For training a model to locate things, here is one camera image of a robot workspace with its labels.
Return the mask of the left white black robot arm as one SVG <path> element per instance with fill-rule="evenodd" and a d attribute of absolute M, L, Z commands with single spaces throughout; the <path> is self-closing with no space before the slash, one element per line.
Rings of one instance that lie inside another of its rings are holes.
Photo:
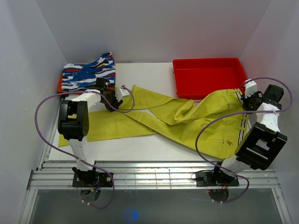
<path fill-rule="evenodd" d="M 99 77 L 96 83 L 88 87 L 93 92 L 80 94 L 72 100 L 62 100 L 60 102 L 58 116 L 58 132 L 63 135 L 72 148 L 72 152 L 79 158 L 77 166 L 72 170 L 80 181 L 88 186 L 95 186 L 99 182 L 99 175 L 96 173 L 95 160 L 87 148 L 87 134 L 90 129 L 88 109 L 96 103 L 103 103 L 112 111 L 122 104 L 124 94 L 116 93 L 106 78 Z"/>

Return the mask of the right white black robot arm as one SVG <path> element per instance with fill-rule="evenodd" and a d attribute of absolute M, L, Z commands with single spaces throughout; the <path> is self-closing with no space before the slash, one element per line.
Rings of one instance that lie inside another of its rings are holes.
<path fill-rule="evenodd" d="M 266 170 L 287 142 L 287 136 L 278 127 L 278 111 L 284 90 L 270 84 L 264 93 L 257 90 L 254 81 L 245 85 L 243 109 L 257 111 L 257 120 L 229 159 L 218 163 L 211 173 L 216 185 L 230 184 L 236 174 L 246 170 Z"/>

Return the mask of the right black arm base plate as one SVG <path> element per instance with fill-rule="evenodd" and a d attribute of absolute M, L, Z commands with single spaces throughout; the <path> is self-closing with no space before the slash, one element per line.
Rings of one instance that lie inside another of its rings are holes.
<path fill-rule="evenodd" d="M 195 181 L 197 187 L 237 187 L 239 186 L 238 179 L 216 180 L 212 171 L 196 172 Z"/>

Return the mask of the yellow-green trousers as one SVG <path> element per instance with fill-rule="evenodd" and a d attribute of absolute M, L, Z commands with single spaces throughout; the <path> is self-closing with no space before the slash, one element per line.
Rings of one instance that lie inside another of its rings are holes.
<path fill-rule="evenodd" d="M 182 160 L 199 146 L 217 159 L 233 156 L 247 128 L 239 89 L 214 91 L 199 104 L 134 86 L 118 112 L 89 113 L 88 142 L 109 142 L 107 158 Z"/>

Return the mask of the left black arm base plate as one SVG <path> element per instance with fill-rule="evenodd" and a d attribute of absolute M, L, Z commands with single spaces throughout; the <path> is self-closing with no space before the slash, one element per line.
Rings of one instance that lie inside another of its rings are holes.
<path fill-rule="evenodd" d="M 74 174 L 71 186 L 76 188 L 95 188 L 95 187 L 110 188 L 113 186 L 112 178 L 107 173 L 95 172 L 95 175 L 96 175 L 96 179 L 94 183 L 87 184 L 84 181 L 81 181 L 77 174 Z"/>

